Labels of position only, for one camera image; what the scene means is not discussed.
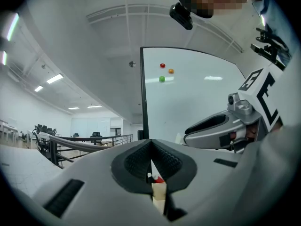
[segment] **red object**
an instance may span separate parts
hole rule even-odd
[[[158,177],[158,179],[155,180],[156,183],[164,183],[164,180],[160,177]]]

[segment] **ceiling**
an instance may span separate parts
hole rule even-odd
[[[192,15],[191,31],[170,18],[176,2],[27,0],[13,35],[10,67],[31,89],[63,73],[63,80],[39,93],[62,109],[102,104],[133,122],[142,113],[140,47],[189,48],[235,62],[257,35],[260,18],[250,2],[211,19]]]
[[[20,86],[35,96],[49,102],[52,106],[68,113],[91,112],[90,105],[99,105],[87,93],[81,90],[66,76],[51,84],[50,78],[62,73],[42,51],[35,39],[29,33],[22,18],[14,30],[12,39],[7,46],[7,66],[9,73],[19,81]],[[41,85],[39,92],[34,90]],[[103,111],[106,108],[93,108],[93,111]]]

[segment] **whiteboard frame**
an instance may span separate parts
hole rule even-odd
[[[141,93],[142,93],[142,120],[143,120],[143,139],[149,139],[150,138],[150,134],[149,134],[149,123],[148,123],[148,115],[147,115],[147,101],[146,101],[146,87],[145,87],[145,74],[144,74],[144,58],[143,58],[143,49],[144,48],[175,48],[175,49],[184,49],[184,50],[190,50],[190,51],[194,51],[194,52],[199,52],[199,53],[203,53],[203,54],[207,54],[207,55],[211,55],[213,57],[217,57],[220,58],[222,60],[225,60],[231,64],[231,61],[223,59],[221,57],[206,53],[206,52],[202,52],[202,51],[198,51],[198,50],[194,50],[194,49],[189,49],[189,48],[178,48],[178,47],[140,47],[140,69],[141,69]]]

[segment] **person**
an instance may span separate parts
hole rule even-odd
[[[231,9],[241,9],[247,0],[186,0],[191,4],[184,6],[195,7],[197,14],[208,18],[214,14],[225,13]],[[254,9],[264,21],[265,29],[283,41],[283,49],[278,52],[281,62],[288,65],[295,53],[299,40],[285,14],[274,0],[252,0]]]

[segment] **green ball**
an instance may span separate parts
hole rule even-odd
[[[159,81],[160,82],[164,82],[165,81],[165,77],[164,76],[160,76]]]

